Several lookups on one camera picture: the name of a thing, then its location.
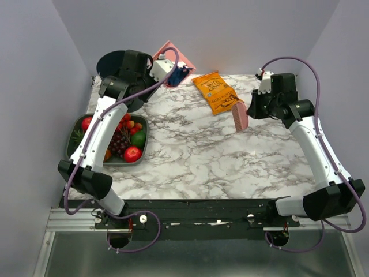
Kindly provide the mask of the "blue paper scrap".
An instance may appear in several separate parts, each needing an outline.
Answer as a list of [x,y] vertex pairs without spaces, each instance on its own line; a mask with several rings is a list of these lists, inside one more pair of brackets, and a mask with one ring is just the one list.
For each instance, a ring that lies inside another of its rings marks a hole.
[[168,78],[166,85],[168,87],[177,87],[193,70],[188,66],[177,67],[173,74]]

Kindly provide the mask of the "pink hand brush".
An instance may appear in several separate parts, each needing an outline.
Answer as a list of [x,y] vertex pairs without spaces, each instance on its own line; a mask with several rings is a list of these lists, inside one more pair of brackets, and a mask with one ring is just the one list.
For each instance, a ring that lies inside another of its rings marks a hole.
[[248,115],[246,105],[243,101],[237,101],[231,108],[234,119],[235,129],[237,132],[244,131],[248,128]]

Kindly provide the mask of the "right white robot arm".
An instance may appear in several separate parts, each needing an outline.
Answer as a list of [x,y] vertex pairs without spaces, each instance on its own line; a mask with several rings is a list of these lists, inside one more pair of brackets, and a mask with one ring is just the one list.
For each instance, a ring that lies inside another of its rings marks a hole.
[[260,87],[253,90],[247,115],[254,119],[281,120],[299,143],[313,173],[316,191],[300,197],[273,200],[265,212],[266,221],[278,226],[286,216],[308,217],[314,221],[346,214],[365,190],[362,180],[353,179],[344,169],[324,135],[315,107],[308,100],[299,100],[292,73],[263,72]]

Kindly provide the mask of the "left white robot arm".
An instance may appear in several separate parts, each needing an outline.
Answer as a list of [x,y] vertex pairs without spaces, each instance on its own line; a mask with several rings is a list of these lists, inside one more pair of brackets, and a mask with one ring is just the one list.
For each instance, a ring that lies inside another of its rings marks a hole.
[[101,78],[96,110],[82,141],[69,160],[61,160],[58,171],[66,181],[64,208],[68,207],[70,188],[91,196],[109,214],[108,221],[116,228],[128,220],[125,202],[114,192],[112,177],[103,174],[106,150],[120,120],[127,113],[126,102],[153,92],[157,87],[149,74],[153,58],[134,50],[114,51],[102,57],[96,66]]

